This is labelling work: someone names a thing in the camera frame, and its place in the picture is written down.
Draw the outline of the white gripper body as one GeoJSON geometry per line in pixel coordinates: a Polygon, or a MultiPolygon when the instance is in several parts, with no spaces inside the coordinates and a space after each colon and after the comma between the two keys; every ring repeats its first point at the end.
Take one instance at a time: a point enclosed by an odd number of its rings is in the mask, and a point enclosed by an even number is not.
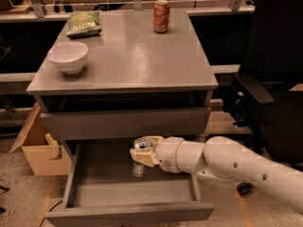
{"type": "Polygon", "coordinates": [[[176,153],[180,144],[184,141],[180,137],[169,137],[163,139],[155,149],[156,158],[159,166],[167,172],[179,173],[177,166],[176,153]]]}

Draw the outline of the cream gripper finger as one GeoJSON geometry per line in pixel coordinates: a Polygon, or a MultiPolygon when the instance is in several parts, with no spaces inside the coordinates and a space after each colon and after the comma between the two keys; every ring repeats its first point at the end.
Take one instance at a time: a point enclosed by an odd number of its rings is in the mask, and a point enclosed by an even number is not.
{"type": "Polygon", "coordinates": [[[162,136],[153,135],[153,136],[144,136],[144,139],[150,144],[151,147],[156,147],[164,140],[162,136]]]}
{"type": "Polygon", "coordinates": [[[140,151],[132,148],[130,154],[136,162],[144,166],[154,167],[158,164],[156,155],[152,150],[140,151]]]}

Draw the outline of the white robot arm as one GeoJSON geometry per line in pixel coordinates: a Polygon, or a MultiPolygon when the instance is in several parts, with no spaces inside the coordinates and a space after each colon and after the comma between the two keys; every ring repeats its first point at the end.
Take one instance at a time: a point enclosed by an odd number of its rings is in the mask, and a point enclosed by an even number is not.
{"type": "Polygon", "coordinates": [[[143,166],[160,166],[171,173],[186,172],[215,185],[250,183],[303,214],[303,172],[256,154],[222,136],[204,143],[181,137],[144,136],[130,149],[143,166]]]}

